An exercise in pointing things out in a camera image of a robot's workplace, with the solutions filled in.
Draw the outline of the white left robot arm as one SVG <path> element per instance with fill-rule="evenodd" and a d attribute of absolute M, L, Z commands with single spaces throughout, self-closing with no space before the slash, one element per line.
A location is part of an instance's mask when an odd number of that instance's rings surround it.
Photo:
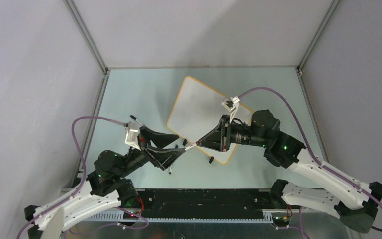
<path fill-rule="evenodd" d="M 59 208 L 64 216 L 60 232 L 94 214 L 109 208 L 134 206 L 138 199 L 132 181 L 127 176 L 150 162 L 166 170 L 186 152 L 185 148 L 168 148 L 179 139 L 178 135 L 165 134 L 129 122 L 125 125 L 125 155 L 111 150 L 103 151 L 94 162 L 95 170 L 78 186 L 44 205 L 30 205 L 24 209 L 25 217 L 32 225 L 28 229 L 30 239 L 40 238 Z"/>

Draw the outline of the black whiteboard marker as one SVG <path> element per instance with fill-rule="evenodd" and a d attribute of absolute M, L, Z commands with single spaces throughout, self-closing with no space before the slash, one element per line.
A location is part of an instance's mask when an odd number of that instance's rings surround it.
<path fill-rule="evenodd" d="M 134 121 L 136 121 L 140 126 L 144 126 L 144 124 L 136 117 L 136 116 L 134 116 L 134 115 L 130 115 L 130 117 L 134 120 Z"/>

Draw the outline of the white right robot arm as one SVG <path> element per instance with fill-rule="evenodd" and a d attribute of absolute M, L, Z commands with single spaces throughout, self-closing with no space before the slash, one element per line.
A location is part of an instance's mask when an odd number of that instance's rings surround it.
<path fill-rule="evenodd" d="M 348 228 L 368 233 L 373 227 L 382 198 L 382 184 L 365 183 L 311 155 L 306 145 L 280 131 L 280 121 L 269 110 L 253 113 L 250 124 L 223 115 L 218 125 L 197 145 L 226 152 L 232 144 L 262 147 L 264 157 L 276 167 L 300 174 L 319 185 L 305 188 L 276 180 L 269 192 L 275 208 L 302 206 L 338 218 Z"/>

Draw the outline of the orange framed whiteboard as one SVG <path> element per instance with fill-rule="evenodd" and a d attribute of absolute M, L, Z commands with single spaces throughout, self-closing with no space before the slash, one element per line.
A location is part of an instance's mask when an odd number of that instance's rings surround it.
<path fill-rule="evenodd" d="M 228 110 L 221 105 L 226 95 L 191 76 L 186 76 L 181 84 L 173 108 L 167 120 L 167 129 L 186 139 L 189 144 L 197 142 L 218 125 Z M 249 123 L 253 109 L 240 104 L 235 115 L 244 123 Z M 238 145 L 231 144 L 227 152 L 195 146 L 187 152 L 200 151 L 205 156 L 214 157 L 220 165 L 227 165 L 233 158 Z"/>

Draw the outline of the red whiteboard marker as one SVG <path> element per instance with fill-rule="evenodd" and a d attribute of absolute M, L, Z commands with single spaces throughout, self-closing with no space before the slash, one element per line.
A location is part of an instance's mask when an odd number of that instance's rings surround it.
<path fill-rule="evenodd" d="M 184 148 L 184 150 L 187 151 L 187 150 L 190 150 L 190 149 L 192 149 L 192 148 L 194 148 L 194 147 L 196 147 L 196 144 L 195 144 L 195 143 L 193 143 L 193 144 L 189 144 L 189 145 L 187 145 L 187 146 Z"/>

